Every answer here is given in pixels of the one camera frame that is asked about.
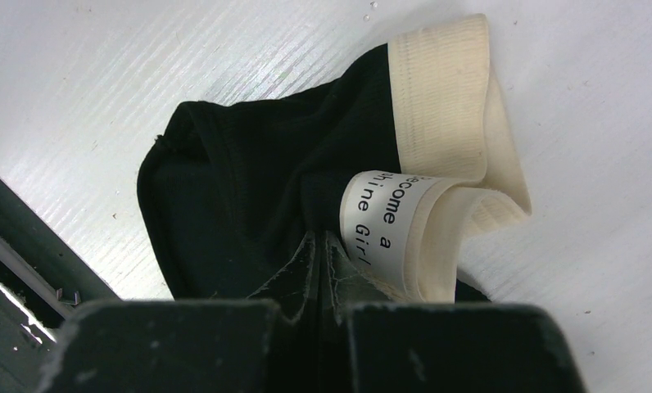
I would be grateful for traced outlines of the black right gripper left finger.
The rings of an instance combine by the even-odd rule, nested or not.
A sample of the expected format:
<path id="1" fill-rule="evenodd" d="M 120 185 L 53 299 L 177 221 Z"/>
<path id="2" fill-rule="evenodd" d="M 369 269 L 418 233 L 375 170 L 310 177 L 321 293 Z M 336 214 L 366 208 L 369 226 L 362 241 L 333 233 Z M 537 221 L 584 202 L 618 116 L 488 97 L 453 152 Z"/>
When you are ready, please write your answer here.
<path id="1" fill-rule="evenodd" d="M 62 326 L 40 392 L 315 392 L 318 240 L 243 299 L 99 301 Z"/>

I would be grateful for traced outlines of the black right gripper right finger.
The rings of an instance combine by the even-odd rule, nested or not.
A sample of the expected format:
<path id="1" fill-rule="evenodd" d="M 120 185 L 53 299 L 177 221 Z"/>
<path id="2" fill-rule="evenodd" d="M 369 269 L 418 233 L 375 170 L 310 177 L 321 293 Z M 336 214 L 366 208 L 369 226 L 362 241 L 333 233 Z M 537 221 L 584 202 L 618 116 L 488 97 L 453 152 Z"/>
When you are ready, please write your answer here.
<path id="1" fill-rule="evenodd" d="M 453 304 L 397 303 L 323 235 L 326 392 L 583 392 L 559 325 L 459 283 Z"/>

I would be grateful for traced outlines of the black underwear cream waistband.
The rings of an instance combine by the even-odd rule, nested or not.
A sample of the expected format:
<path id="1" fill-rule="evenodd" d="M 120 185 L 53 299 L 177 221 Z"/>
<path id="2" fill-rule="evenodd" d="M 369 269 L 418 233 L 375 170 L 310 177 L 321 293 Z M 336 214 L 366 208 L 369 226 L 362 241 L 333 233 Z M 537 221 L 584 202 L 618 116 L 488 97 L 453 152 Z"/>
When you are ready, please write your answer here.
<path id="1" fill-rule="evenodd" d="M 452 302 L 462 242 L 532 212 L 487 18 L 402 34 L 287 97 L 179 104 L 138 203 L 177 299 L 258 294 L 332 234 L 388 296 Z"/>

